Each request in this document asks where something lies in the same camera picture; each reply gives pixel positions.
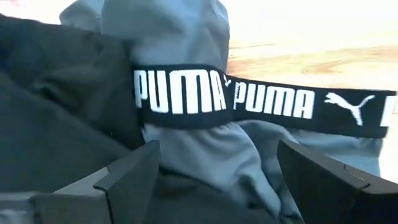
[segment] black elastic waistband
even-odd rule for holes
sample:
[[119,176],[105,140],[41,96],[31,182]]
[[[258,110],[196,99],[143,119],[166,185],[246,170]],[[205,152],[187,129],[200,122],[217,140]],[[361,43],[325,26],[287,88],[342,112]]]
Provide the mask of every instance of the black elastic waistband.
[[395,91],[311,88],[236,78],[209,65],[133,68],[145,123],[208,129],[261,120],[286,128],[364,138],[386,136]]

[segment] black garment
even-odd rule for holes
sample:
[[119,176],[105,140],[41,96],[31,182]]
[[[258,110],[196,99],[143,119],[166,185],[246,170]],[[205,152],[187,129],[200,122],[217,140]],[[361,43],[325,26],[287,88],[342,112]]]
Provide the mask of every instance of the black garment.
[[[0,15],[0,192],[52,192],[144,143],[127,44]],[[191,222],[277,223],[197,180],[159,174],[146,223]]]

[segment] clothing pile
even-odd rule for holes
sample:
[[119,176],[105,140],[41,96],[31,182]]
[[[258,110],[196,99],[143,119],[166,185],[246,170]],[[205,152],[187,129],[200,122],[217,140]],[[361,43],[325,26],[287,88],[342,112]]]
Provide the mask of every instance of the clothing pile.
[[59,189],[42,182],[84,177],[73,165],[96,166],[88,151],[107,155],[101,168],[158,140],[160,169],[140,223],[298,224],[279,140],[379,175],[396,92],[227,75],[218,1],[79,0],[60,20],[0,15],[0,192]]

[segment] wooden surface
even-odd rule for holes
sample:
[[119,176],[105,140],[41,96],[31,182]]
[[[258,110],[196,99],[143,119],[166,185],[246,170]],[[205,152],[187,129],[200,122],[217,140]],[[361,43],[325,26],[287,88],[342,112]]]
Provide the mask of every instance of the wooden surface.
[[[294,85],[398,90],[394,1],[221,1],[231,26],[230,74]],[[14,2],[0,0],[0,12],[57,24],[73,0]],[[397,107],[393,120],[380,160],[382,176],[398,182]]]

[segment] gray garment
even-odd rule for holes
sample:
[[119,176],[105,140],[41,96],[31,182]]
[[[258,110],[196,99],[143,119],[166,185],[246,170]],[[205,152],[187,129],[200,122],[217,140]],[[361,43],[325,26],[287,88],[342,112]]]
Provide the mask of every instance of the gray garment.
[[[87,0],[74,4],[62,13],[61,22],[87,29],[75,12],[84,11],[79,7],[91,12],[100,8],[100,1],[96,7],[91,4]],[[204,63],[226,70],[228,16],[217,0],[105,0],[96,21],[100,23],[90,25],[93,30],[100,27],[101,33],[133,40],[131,59],[141,65]],[[283,223],[301,223],[301,219],[277,162],[279,139],[379,174],[381,139],[285,129],[254,120],[193,131],[146,124],[143,135],[146,141],[160,140],[163,167],[200,179],[237,202],[261,203]]]

